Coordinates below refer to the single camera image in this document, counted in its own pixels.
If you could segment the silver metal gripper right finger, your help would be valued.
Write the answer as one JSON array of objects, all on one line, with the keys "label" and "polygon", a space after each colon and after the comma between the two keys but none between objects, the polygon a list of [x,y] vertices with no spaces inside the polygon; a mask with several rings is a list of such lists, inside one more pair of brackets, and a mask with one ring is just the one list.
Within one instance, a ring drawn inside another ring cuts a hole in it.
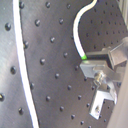
[{"label": "silver metal gripper right finger", "polygon": [[88,59],[80,64],[86,77],[93,77],[96,69],[102,70],[103,67],[106,67],[108,71],[113,70],[116,65],[128,60],[128,37],[101,51],[88,52],[87,57]]}]

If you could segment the silver angled gripper left finger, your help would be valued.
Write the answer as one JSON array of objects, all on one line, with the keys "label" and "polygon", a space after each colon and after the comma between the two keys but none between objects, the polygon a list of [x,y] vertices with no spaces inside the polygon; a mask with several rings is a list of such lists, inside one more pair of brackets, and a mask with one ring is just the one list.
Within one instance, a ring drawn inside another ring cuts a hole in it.
[{"label": "silver angled gripper left finger", "polygon": [[123,81],[124,73],[125,67],[118,67],[115,72],[108,70],[106,73],[99,71],[95,74],[94,83],[97,88],[89,110],[89,114],[95,119],[100,117],[103,102],[105,100],[117,103],[118,96],[114,83],[121,83]]}]

